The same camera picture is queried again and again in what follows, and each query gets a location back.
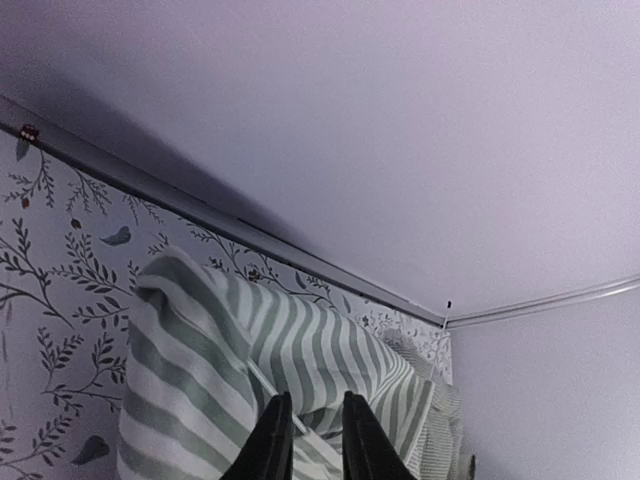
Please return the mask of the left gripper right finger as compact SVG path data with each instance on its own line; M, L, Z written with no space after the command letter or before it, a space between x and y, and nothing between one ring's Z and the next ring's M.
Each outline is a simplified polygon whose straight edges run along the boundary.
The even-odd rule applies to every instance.
M363 396L348 391L342 411L343 478L409 479L410 472Z

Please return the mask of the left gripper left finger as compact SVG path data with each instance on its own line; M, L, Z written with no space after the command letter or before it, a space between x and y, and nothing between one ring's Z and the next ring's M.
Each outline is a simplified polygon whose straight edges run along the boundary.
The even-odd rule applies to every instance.
M233 478L284 480L292 478L294 422L288 392L268 402L233 463Z

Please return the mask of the green striped pet tent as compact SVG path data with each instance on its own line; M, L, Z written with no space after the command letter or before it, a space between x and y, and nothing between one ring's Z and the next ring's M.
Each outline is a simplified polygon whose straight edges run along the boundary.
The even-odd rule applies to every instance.
M219 479L288 393L293 475L342 477L342 402L364 397L417 479L455 479L461 400L410 336L167 250L137 279L115 475Z

